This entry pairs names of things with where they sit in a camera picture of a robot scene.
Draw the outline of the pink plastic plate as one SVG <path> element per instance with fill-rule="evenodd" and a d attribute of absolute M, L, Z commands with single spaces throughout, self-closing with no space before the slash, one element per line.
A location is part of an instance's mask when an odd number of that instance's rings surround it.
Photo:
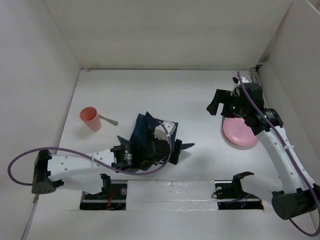
<path fill-rule="evenodd" d="M 250 148 L 258 143 L 258 138 L 243 118 L 224 118 L 222 130 L 226 138 L 237 146 Z"/>

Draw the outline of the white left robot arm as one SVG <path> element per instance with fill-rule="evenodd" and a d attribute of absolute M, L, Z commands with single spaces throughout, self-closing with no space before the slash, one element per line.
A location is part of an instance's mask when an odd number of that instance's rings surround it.
<path fill-rule="evenodd" d="M 159 122 L 149 128 L 146 144 L 124 143 L 98 152 L 75 155 L 52 155 L 40 150 L 34 163 L 31 192 L 44 195 L 58 188 L 97 194 L 107 198 L 112 192 L 108 170 L 129 176 L 146 176 L 155 171 L 153 166 L 163 167 L 181 149 L 181 141 L 172 141 L 178 124 Z"/>

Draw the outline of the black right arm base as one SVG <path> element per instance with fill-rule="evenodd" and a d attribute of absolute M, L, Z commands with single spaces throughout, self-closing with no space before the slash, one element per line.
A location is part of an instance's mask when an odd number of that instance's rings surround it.
<path fill-rule="evenodd" d="M 217 200 L 218 210 L 264 210 L 260 198 L 242 189 L 241 179 L 251 175 L 252 172 L 245 171 L 234 175 L 232 180 L 218 180 L 214 183 L 215 191 L 211 198 Z"/>

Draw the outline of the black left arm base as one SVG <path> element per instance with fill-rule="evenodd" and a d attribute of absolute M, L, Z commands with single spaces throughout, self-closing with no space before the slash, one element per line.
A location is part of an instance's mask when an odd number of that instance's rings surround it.
<path fill-rule="evenodd" d="M 102 187 L 100 192 L 90 194 L 82 192 L 79 209 L 83 211 L 125 211 L 127 205 L 128 181 L 111 180 L 101 174 Z"/>

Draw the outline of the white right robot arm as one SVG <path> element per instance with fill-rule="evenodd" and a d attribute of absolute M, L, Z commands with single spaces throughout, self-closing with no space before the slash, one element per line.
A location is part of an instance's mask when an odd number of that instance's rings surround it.
<path fill-rule="evenodd" d="M 251 171 L 235 174 L 231 191 L 237 197 L 252 194 L 270 203 L 283 220 L 320 208 L 320 186 L 305 171 L 294 147 L 287 140 L 284 123 L 277 111 L 266 108 L 262 87 L 257 83 L 236 83 L 233 90 L 217 89 L 206 110 L 226 120 L 243 120 L 268 153 L 277 177 L 265 180 Z"/>

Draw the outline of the dark blue cloth placemat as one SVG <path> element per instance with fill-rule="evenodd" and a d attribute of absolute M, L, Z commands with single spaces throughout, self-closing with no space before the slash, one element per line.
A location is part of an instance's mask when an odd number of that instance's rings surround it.
<path fill-rule="evenodd" d="M 164 120 L 154 118 L 152 115 L 147 111 L 144 115 L 139 113 L 136 121 L 135 121 L 135 126 L 133 129 L 133 132 L 130 136 L 130 139 L 127 140 L 119 135 L 117 135 L 117 138 L 121 144 L 135 144 L 135 145 L 145 145 L 147 144 L 147 132 L 148 130 L 151 130 L 152 132 L 155 131 L 155 128 L 159 125 L 159 122 L 163 122 Z M 171 148 L 172 151 L 175 148 L 175 143 L 176 143 L 176 135 L 177 135 L 177 130 L 178 130 L 178 122 L 174 122 L 175 124 L 175 130 L 173 133 L 171 133 Z M 182 143 L 180 150 L 186 150 L 191 147 L 193 147 L 195 143 Z"/>

